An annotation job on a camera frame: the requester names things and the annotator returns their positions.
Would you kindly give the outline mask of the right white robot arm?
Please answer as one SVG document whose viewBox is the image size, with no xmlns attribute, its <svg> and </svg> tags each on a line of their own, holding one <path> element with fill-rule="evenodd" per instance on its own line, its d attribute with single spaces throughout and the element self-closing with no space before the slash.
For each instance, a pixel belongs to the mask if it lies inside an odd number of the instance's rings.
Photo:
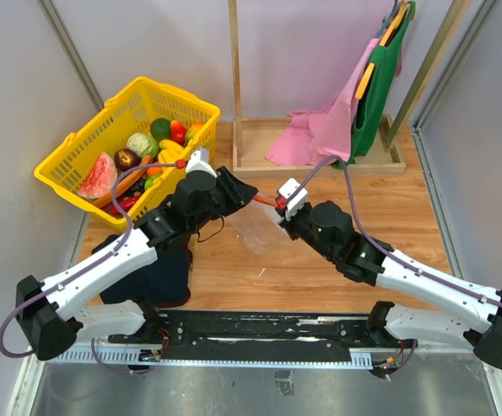
<svg viewBox="0 0 502 416">
<path fill-rule="evenodd" d="M 365 327 L 372 344 L 384 347 L 396 339 L 453 345 L 502 370 L 502 288 L 448 275 L 356 231 L 351 216 L 332 201 L 277 213 L 291 239 L 304 241 L 349 280 L 434 306 L 420 312 L 378 302 Z"/>
</svg>

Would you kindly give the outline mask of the yellow banana bunch toy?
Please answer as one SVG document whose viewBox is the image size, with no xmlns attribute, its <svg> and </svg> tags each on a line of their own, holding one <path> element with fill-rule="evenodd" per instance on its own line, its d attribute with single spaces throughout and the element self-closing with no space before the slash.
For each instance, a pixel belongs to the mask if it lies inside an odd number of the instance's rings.
<svg viewBox="0 0 502 416">
<path fill-rule="evenodd" d="M 161 165 L 173 165 L 176 166 L 176 162 L 181 158 L 181 154 L 184 152 L 184 147 L 175 141 L 164 139 L 158 142 L 159 153 L 158 161 Z"/>
</svg>

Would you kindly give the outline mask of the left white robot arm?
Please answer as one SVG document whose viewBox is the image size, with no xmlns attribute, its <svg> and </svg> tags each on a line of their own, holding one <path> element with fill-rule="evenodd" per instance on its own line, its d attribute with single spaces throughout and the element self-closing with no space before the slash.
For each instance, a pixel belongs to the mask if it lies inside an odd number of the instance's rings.
<svg viewBox="0 0 502 416">
<path fill-rule="evenodd" d="M 188 172 L 173 194 L 93 256 L 42 281 L 26 276 L 16 286 L 12 316 L 32 353 L 47 361 L 67 351 L 88 327 L 79 315 L 91 298 L 187 245 L 208 222 L 243 209 L 257 194 L 224 166 Z"/>
</svg>

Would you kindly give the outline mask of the clear zip top bag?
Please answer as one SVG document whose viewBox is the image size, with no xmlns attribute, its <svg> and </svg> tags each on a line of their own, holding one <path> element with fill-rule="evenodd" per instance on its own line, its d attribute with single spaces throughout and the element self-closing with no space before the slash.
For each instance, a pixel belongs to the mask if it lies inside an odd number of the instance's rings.
<svg viewBox="0 0 502 416">
<path fill-rule="evenodd" d="M 290 240 L 278 226 L 280 217 L 272 206 L 253 199 L 228 220 L 253 254 L 280 259 L 288 253 Z"/>
</svg>

